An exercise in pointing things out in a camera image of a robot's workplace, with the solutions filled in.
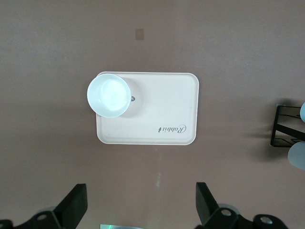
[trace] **small square mark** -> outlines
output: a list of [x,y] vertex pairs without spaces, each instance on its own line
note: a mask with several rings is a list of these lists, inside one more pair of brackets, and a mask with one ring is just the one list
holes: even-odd
[[135,39],[136,40],[144,40],[144,29],[136,29],[135,30]]

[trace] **black metal stand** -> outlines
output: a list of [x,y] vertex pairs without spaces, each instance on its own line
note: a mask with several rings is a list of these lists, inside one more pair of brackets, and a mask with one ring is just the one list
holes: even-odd
[[[289,112],[287,112],[287,109],[293,110],[293,112],[295,114],[290,114]],[[281,116],[301,119],[300,110],[301,110],[301,108],[297,107],[297,106],[279,105],[277,107],[270,145],[272,145],[274,147],[291,147],[297,142],[305,141],[305,133],[303,133],[301,131],[298,131],[298,130],[294,130],[294,129],[289,128],[287,126],[278,124],[279,117],[281,117]],[[277,131],[282,132],[286,135],[289,135],[293,138],[290,138],[290,139],[287,140],[287,139],[284,139],[282,137],[277,137],[276,136]]]

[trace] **small logo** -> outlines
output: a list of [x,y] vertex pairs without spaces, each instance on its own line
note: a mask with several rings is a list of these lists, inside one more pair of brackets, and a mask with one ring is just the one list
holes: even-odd
[[182,134],[186,131],[186,125],[180,125],[178,127],[160,127],[158,132],[162,132],[162,133],[178,133],[178,134]]

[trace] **bowl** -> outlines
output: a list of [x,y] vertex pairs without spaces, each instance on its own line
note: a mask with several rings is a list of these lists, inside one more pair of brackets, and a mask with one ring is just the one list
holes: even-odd
[[125,80],[118,75],[100,73],[89,84],[87,99],[95,113],[115,118],[128,109],[131,91]]

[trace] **rectangular tray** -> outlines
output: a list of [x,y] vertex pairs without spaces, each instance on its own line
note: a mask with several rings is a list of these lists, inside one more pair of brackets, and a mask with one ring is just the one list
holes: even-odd
[[188,145],[196,138],[199,82],[191,73],[112,73],[135,98],[116,118],[96,115],[106,144]]

